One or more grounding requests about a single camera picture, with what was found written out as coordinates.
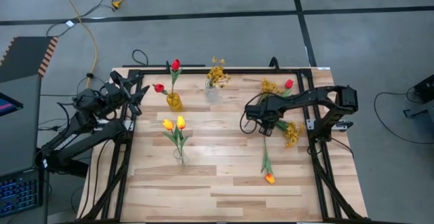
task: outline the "computer screen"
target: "computer screen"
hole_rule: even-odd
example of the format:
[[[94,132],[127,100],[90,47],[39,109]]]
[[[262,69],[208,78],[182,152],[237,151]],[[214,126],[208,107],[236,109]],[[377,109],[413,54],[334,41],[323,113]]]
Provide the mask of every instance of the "computer screen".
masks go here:
[[[22,109],[22,103],[0,92],[0,116]]]

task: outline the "floor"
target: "floor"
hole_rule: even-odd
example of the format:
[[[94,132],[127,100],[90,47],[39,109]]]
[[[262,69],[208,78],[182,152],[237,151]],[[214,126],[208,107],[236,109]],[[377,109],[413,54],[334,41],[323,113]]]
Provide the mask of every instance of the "floor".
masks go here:
[[[100,0],[72,1],[83,13]],[[175,58],[185,64],[209,64],[211,56],[219,56],[226,58],[230,66],[264,66],[275,56],[281,66],[331,67],[336,84],[349,84],[358,91],[359,111],[347,119],[355,123],[349,130],[349,138],[369,217],[379,221],[430,223],[434,218],[434,146],[415,145],[394,137],[376,118],[373,101],[379,92],[405,92],[433,74],[434,0],[300,0],[299,3],[127,0],[116,12],[100,8],[90,17],[111,19],[88,24],[98,42],[99,59],[94,73],[106,79],[113,67],[134,64],[131,53],[137,48],[146,52],[151,64]],[[337,11],[347,9],[363,10]],[[3,13],[0,50],[6,49],[12,37],[45,36],[56,19],[74,17],[67,0],[0,0],[0,12]],[[140,17],[228,12],[238,14],[225,18]],[[139,18],[124,19],[135,21],[118,18],[126,16]],[[58,26],[51,34],[64,28],[66,25]],[[74,94],[93,59],[91,39],[82,26],[75,26],[60,37],[41,92]],[[92,85],[96,88],[100,84],[95,81]],[[41,122],[64,117],[56,107],[58,101],[67,102],[69,98],[41,97]],[[377,103],[381,118],[392,130],[414,141],[433,142],[432,122],[428,118],[409,120],[403,116],[402,111],[411,106],[404,96],[385,95]],[[51,132],[40,133],[38,145],[53,136]],[[83,185],[83,179],[52,175],[50,183],[53,193],[49,223],[73,219],[70,197]],[[77,207],[79,197],[73,202]]]

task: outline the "orange tulip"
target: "orange tulip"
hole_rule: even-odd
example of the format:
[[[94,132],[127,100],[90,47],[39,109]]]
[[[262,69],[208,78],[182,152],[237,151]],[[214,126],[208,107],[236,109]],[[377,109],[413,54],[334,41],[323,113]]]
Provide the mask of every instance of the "orange tulip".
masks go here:
[[[171,122],[168,119],[164,119],[163,120],[163,126],[167,129],[167,130],[172,130],[174,128],[174,123]]]
[[[185,120],[182,116],[178,116],[178,128],[180,130],[185,128]]]
[[[265,180],[267,180],[267,182],[269,182],[270,184],[274,184],[275,182],[273,174],[270,173],[265,176]]]

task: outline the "red tulip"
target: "red tulip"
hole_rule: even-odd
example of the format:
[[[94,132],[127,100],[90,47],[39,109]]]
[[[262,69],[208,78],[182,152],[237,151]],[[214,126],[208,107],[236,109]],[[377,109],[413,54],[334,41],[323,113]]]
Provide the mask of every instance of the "red tulip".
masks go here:
[[[291,79],[289,79],[289,80],[286,81],[285,87],[287,89],[290,89],[290,88],[292,88],[292,84],[294,84],[294,81],[292,81]]]
[[[164,85],[163,84],[154,85],[154,89],[156,92],[162,92],[164,91]]]
[[[172,70],[177,71],[180,66],[181,66],[181,62],[179,61],[179,59],[175,59],[172,63]]]

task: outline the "orange and black caution stripe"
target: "orange and black caution stripe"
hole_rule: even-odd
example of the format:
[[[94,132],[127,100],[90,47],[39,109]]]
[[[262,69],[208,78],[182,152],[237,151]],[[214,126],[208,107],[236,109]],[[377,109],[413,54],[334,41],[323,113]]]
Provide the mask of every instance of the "orange and black caution stripe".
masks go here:
[[[11,49],[12,44],[14,44],[14,41],[15,41],[15,37],[12,38],[11,43],[8,45],[8,47],[7,47],[7,49],[6,49],[5,55],[3,55],[3,57],[1,58],[1,60],[0,60],[0,66],[5,62],[6,55],[7,55],[7,53],[9,52],[9,49]]]
[[[54,49],[56,49],[57,43],[59,41],[59,37],[53,37],[48,44],[47,52],[45,53],[41,66],[39,67],[38,74],[41,77],[45,75],[45,72],[48,70],[48,65],[50,64],[50,60],[52,59]]]

